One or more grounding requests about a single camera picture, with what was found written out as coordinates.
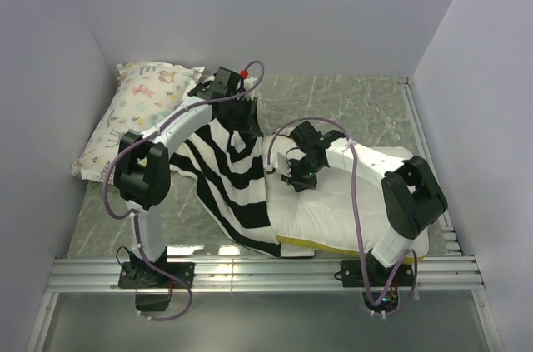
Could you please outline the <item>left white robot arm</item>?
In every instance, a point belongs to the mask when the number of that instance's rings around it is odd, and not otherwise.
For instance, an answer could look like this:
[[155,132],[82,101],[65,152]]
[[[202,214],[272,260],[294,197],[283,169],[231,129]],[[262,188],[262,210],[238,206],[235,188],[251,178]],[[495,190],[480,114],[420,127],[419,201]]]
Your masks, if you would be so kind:
[[168,274],[167,265],[159,261],[167,246],[158,206],[170,190],[172,154],[218,113],[227,112],[233,102],[241,102],[254,92],[264,73],[264,65],[258,60],[247,64],[241,72],[220,67],[211,81],[198,83],[184,92],[178,107],[156,125],[141,133],[130,131],[122,136],[107,176],[113,177],[113,185],[127,211],[116,213],[108,199],[104,202],[112,218],[131,219],[132,252],[144,260],[137,274],[147,286],[162,285]]

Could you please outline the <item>black white striped pillowcase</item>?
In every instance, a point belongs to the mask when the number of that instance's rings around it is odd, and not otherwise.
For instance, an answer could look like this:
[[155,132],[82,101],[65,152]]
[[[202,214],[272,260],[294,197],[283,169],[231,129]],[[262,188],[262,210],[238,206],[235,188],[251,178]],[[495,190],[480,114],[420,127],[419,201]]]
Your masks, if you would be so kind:
[[172,164],[195,181],[197,199],[229,240],[279,258],[281,243],[267,212],[262,141],[213,120],[177,148]]

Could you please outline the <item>white pillow yellow edge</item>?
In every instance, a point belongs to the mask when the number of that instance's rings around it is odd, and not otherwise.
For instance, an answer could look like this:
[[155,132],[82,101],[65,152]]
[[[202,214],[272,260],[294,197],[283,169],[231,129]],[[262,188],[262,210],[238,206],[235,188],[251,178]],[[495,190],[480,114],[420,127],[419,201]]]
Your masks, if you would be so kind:
[[328,167],[314,190],[295,192],[277,173],[266,175],[268,215],[282,243],[358,255],[373,250],[386,267],[427,254],[426,231],[408,239],[388,221],[381,180],[412,153],[404,147],[369,148],[342,137],[326,151]]

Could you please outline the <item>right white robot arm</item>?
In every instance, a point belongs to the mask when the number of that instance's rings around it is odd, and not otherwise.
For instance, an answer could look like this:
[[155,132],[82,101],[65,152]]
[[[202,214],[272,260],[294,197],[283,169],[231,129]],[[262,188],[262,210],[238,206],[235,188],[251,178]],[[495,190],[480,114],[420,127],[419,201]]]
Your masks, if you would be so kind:
[[396,265],[426,252],[426,229],[448,209],[426,159],[378,151],[344,130],[318,131],[304,121],[266,142],[274,171],[267,190],[282,236],[303,245],[363,253],[371,282],[385,285]]

